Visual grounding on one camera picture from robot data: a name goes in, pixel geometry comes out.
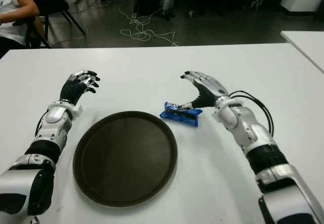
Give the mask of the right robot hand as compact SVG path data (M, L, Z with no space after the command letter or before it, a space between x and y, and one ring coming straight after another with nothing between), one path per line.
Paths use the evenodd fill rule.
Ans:
M215 107L218 99L229 97L229 92L218 80L202 72L185 71L180 78L190 81L197 88L198 96L193 101L180 105L179 110Z

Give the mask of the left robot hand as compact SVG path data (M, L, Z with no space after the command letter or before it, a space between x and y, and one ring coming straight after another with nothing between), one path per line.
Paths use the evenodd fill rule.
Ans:
M60 101L76 105L84 93L96 93L100 78L97 73L90 70L75 72L69 76L60 92Z

